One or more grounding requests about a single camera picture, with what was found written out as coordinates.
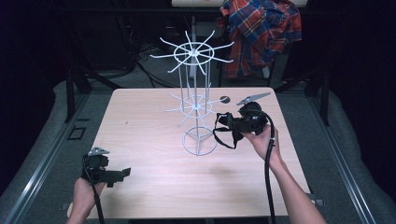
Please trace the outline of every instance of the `wooden table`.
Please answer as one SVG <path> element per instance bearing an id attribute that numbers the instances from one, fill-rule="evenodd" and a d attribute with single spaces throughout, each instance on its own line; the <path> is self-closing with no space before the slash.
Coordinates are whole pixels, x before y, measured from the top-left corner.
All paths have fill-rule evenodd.
<path id="1" fill-rule="evenodd" d="M 190 154 L 182 146 L 184 133 L 195 126 L 185 118 L 180 101 L 169 94 L 180 89 L 121 89 L 113 92 L 94 146 L 110 151 L 107 170 L 132 168 L 131 175 L 113 189 L 105 188 L 101 202 L 105 218 L 189 218 L 270 216 L 264 183 L 264 162 L 247 139 L 236 149 L 217 145 L 205 156 Z M 282 157 L 305 192 L 309 192 L 285 120 L 270 88 L 212 88 L 209 98 L 229 96 L 228 104 L 212 104 L 215 112 L 240 118 L 237 102 L 249 95 L 271 92 L 256 101 L 279 130 Z M 204 118 L 214 128 L 216 114 Z M 231 133 L 219 137 L 232 144 Z M 213 136 L 207 139 L 215 143 Z M 271 185 L 278 216 L 287 211 L 275 178 Z M 96 218 L 94 208 L 90 218 Z"/>

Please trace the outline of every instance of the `human hand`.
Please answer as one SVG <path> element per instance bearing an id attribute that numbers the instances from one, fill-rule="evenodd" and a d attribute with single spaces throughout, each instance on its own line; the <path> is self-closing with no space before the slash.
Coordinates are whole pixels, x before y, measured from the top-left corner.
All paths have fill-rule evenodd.
<path id="1" fill-rule="evenodd" d="M 253 145 L 254 149 L 256 150 L 257 154 L 265 160 L 265 156 L 268 150 L 268 144 L 271 139 L 271 125 L 267 124 L 263 127 L 262 133 L 259 135 L 255 135 L 254 133 L 242 133 L 244 137 L 246 137 L 250 143 Z M 275 141 L 274 146 L 271 152 L 270 158 L 270 167 L 273 164 L 277 164 L 282 161 L 279 151 L 279 141 L 278 141 L 278 134 L 277 129 L 275 129 Z"/>
<path id="2" fill-rule="evenodd" d="M 95 185 L 98 195 L 102 193 L 106 183 L 98 183 Z M 83 178 L 76 180 L 73 208 L 67 223 L 84 223 L 85 219 L 90 215 L 95 201 L 93 198 L 93 189 L 91 184 Z"/>

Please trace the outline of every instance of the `cable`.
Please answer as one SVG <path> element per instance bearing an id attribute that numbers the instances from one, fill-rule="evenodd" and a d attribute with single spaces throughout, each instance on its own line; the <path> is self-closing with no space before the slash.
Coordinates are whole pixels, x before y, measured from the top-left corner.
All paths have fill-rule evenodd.
<path id="1" fill-rule="evenodd" d="M 271 158 L 271 152 L 274 146 L 274 141 L 275 141 L 275 127 L 272 119 L 265 114 L 265 117 L 268 118 L 271 124 L 271 139 L 268 143 L 268 149 L 267 149 L 267 154 L 265 155 L 265 166 L 264 166 L 264 172 L 265 172 L 265 187 L 267 189 L 267 197 L 268 197 L 268 203 L 270 206 L 270 213 L 271 213 L 271 220 L 273 224 L 276 224 L 276 216 L 275 216 L 275 209 L 274 209 L 274 199 L 272 196 L 272 190 L 271 190 L 271 183 L 270 183 L 270 158 Z"/>
<path id="2" fill-rule="evenodd" d="M 96 204 L 96 208 L 98 211 L 98 216 L 99 216 L 99 222 L 101 224 L 105 224 L 105 218 L 103 216 L 103 211 L 102 211 L 102 205 L 100 204 L 100 197 L 99 194 L 96 191 L 96 187 L 91 179 L 90 174 L 87 171 L 87 164 L 85 163 L 86 158 L 88 157 L 87 154 L 85 154 L 82 158 L 82 167 L 84 169 L 85 175 L 87 176 L 87 178 L 89 179 L 89 182 L 91 184 L 92 190 L 93 190 L 93 199 L 95 200 L 95 204 Z"/>
<path id="3" fill-rule="evenodd" d="M 154 76 L 154 75 L 151 74 L 150 72 L 148 72 L 148 71 L 143 67 L 143 65 L 142 65 L 141 63 L 136 62 L 136 64 L 137 64 L 137 66 L 148 76 L 148 78 L 149 78 L 149 80 L 150 80 L 151 85 L 152 85 L 153 88 L 155 88 L 154 82 L 157 83 L 157 84 L 159 84 L 159 85 L 161 85 L 161 86 L 167 87 L 167 88 L 178 88 L 177 85 L 174 85 L 174 84 L 172 84 L 172 83 L 170 83 L 170 82 L 167 82 L 167 81 L 165 81 L 165 80 L 163 80 L 163 79 L 161 79 L 161 78 L 159 78 L 159 77 Z"/>

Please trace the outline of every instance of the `plaid shirt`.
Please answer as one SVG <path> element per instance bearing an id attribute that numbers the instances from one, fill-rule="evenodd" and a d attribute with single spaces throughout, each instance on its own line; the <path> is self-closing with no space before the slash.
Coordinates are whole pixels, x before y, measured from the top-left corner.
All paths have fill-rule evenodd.
<path id="1" fill-rule="evenodd" d="M 225 0 L 228 10 L 231 48 L 226 77 L 251 75 L 268 66 L 287 43 L 301 40 L 300 12 L 291 1 Z"/>

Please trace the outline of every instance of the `black strap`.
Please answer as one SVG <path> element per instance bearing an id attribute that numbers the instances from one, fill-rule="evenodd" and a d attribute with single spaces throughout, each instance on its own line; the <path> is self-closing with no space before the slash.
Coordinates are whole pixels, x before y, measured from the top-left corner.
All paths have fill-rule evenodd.
<path id="1" fill-rule="evenodd" d="M 229 112 L 225 113 L 225 114 L 217 114 L 216 117 L 216 122 L 215 122 L 215 129 L 213 129 L 212 133 L 215 136 L 216 141 L 218 141 L 219 144 L 221 144 L 222 146 L 225 146 L 227 148 L 231 148 L 231 149 L 235 149 L 236 148 L 236 143 L 241 140 L 242 138 L 244 138 L 244 135 L 242 135 L 240 132 L 237 132 L 236 130 L 230 130 L 226 127 L 220 127 L 220 128 L 216 128 L 218 125 L 218 121 L 219 119 L 221 119 L 221 117 L 228 117 L 229 116 Z M 218 136 L 216 135 L 216 132 L 233 132 L 233 147 L 228 146 L 227 144 L 223 143 Z"/>

